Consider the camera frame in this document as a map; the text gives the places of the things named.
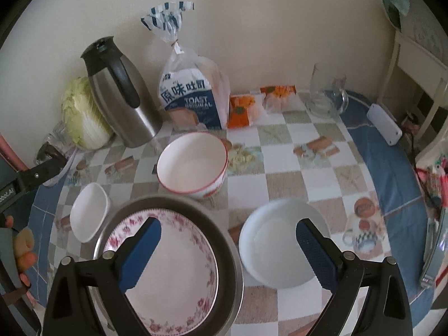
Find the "person's left hand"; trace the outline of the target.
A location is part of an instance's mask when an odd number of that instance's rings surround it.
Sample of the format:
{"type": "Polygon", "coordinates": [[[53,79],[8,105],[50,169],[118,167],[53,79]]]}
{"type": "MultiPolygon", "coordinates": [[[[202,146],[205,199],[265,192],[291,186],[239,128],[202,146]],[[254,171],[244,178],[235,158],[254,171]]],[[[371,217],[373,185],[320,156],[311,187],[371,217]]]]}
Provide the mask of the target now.
{"type": "Polygon", "coordinates": [[[21,286],[17,290],[2,295],[1,298],[7,306],[11,305],[14,301],[18,301],[21,296],[26,294],[31,303],[31,307],[33,309],[36,307],[37,302],[29,291],[31,287],[30,279],[25,274],[25,271],[37,262],[37,255],[32,252],[33,246],[34,239],[30,228],[24,228],[12,240],[13,255],[15,257],[21,286]]]}

